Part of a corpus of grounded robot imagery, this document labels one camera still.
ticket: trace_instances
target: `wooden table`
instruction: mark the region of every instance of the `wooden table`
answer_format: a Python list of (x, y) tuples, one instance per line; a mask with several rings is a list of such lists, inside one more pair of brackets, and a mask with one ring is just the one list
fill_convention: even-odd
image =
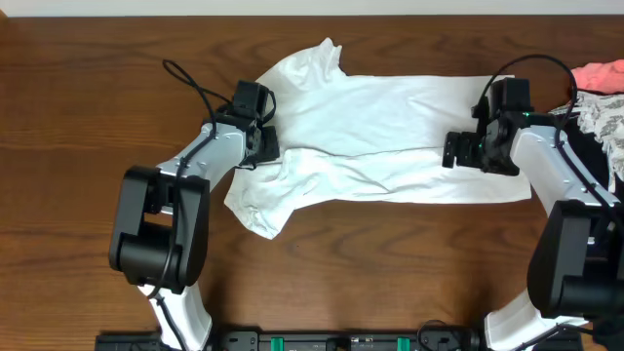
[[(230, 96), (238, 79), (325, 37), (343, 46), (349, 74), (486, 75), (530, 53), (572, 67), (624, 58), (622, 17), (9, 19), (0, 26), (0, 348), (89, 350), (101, 331), (157, 327), (107, 255), (124, 171), (171, 158), (205, 116), (162, 58)], [(512, 72), (531, 79), (538, 109), (566, 102), (553, 65)], [(336, 201), (296, 211), (268, 241), (222, 205), (228, 185), (213, 196), (202, 294), (217, 322), (268, 331), (479, 321), (524, 288), (545, 223), (535, 199)]]

